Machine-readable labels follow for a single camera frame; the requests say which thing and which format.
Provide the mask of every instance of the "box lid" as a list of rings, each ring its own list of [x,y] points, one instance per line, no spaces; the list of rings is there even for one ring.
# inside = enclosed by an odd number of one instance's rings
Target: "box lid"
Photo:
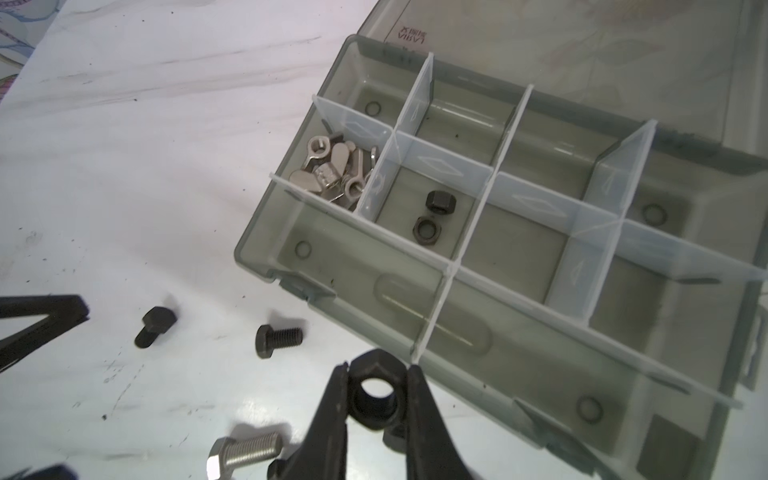
[[[764,155],[750,61],[766,54],[762,13],[750,0],[380,0],[359,33]]]

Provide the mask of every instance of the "hex bolt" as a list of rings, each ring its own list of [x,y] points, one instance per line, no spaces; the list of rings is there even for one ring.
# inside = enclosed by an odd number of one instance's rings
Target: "hex bolt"
[[[156,306],[147,312],[141,321],[144,322],[144,328],[136,335],[134,345],[145,349],[176,323],[176,314],[164,306]]]
[[[256,332],[256,354],[268,359],[275,349],[299,346],[304,341],[304,332],[300,328],[275,330],[271,325],[262,325]]]
[[[208,480],[226,480],[236,468],[275,458],[282,450],[283,437],[278,432],[240,441],[222,437],[208,454]]]

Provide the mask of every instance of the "hex nut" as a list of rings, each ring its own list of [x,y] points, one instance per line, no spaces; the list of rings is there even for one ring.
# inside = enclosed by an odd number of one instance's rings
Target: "hex nut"
[[[402,421],[406,413],[406,366],[391,353],[371,350],[349,364],[349,414],[371,430],[382,430]],[[379,398],[362,387],[367,379],[381,379],[392,393]]]
[[[434,245],[440,237],[440,225],[429,217],[419,217],[413,225],[413,237],[419,245]]]
[[[232,475],[232,472],[224,468],[223,455],[228,445],[235,442],[230,437],[222,437],[214,442],[210,448],[208,461],[205,464],[205,471],[208,474],[208,480],[226,480]]]
[[[443,190],[433,190],[427,194],[426,206],[434,214],[449,215],[456,210],[456,197]]]

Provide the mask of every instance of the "white table surface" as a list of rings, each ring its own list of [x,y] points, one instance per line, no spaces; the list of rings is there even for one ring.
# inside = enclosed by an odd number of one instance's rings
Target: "white table surface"
[[[300,442],[333,366],[371,345],[233,250],[373,5],[68,0],[0,105],[0,295],[77,293],[91,314],[0,375],[0,477],[64,462],[81,478],[205,478],[233,429],[276,425]],[[155,305],[178,323],[136,349]],[[269,320],[304,325],[304,344],[259,360]],[[21,326],[4,320],[0,336]],[[714,478],[768,471],[766,384],[740,388]],[[583,478],[432,389],[486,480]],[[380,435],[348,425],[348,478],[405,478]]]

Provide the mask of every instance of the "bolt thread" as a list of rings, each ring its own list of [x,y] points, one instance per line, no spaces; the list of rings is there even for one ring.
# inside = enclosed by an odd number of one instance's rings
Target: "bolt thread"
[[[147,329],[147,327],[144,327],[141,329],[139,334],[136,335],[136,338],[134,339],[134,345],[140,349],[145,349],[149,347],[149,345],[152,345],[152,343],[157,339],[159,335],[160,333],[152,333]]]
[[[284,349],[289,346],[301,345],[304,340],[304,333],[300,328],[274,330],[266,340],[270,348]]]
[[[224,450],[224,468],[234,470],[269,460],[277,457],[281,450],[283,450],[283,438],[278,432],[235,442]]]

